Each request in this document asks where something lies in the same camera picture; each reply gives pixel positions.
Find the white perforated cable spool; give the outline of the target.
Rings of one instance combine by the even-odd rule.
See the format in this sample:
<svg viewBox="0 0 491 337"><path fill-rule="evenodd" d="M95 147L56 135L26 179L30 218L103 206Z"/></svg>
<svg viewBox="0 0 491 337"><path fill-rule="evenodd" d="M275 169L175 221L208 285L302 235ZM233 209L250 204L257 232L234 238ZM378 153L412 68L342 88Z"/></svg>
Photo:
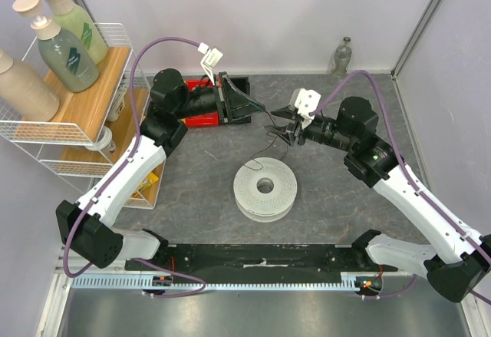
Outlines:
<svg viewBox="0 0 491 337"><path fill-rule="evenodd" d="M239 168L233 192L242 214L259 223L271 223L290 212L298 184L286 164L271 157L260 157Z"/></svg>

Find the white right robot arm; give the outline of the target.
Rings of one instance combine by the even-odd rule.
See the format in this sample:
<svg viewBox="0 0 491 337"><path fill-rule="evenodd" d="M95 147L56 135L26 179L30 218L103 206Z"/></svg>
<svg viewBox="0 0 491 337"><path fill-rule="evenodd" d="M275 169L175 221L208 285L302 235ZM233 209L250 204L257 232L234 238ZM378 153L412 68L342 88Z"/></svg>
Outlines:
<svg viewBox="0 0 491 337"><path fill-rule="evenodd" d="M352 244L359 270L392 266L426 279L445 299L461 302L490 272L490 237L468 227L426 189L376 134L378 115L362 97L347 97L336 118L308 115L307 103L272 112L289 124L266 129L288 145L311 140L346 153L348 172L389 200L427 239L426 245L368 230Z"/></svg>

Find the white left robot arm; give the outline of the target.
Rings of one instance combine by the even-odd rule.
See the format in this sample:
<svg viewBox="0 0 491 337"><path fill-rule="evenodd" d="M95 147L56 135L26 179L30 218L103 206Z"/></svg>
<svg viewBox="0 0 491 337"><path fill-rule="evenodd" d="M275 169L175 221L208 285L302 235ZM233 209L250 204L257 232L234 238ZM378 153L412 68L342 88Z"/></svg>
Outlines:
<svg viewBox="0 0 491 337"><path fill-rule="evenodd" d="M236 122L266 110L264 104L243 92L225 72L219 83L200 81L190 88L173 68L158 72L150 89L147 115L125 153L103 178L76 202L62 201L55 210L61 241L99 269L116 259L141 257L151 270L168 262L160 247L164 238L150 230L116 232L115 219L144 178L163 164L188 131L184 119L216 112L227 122Z"/></svg>

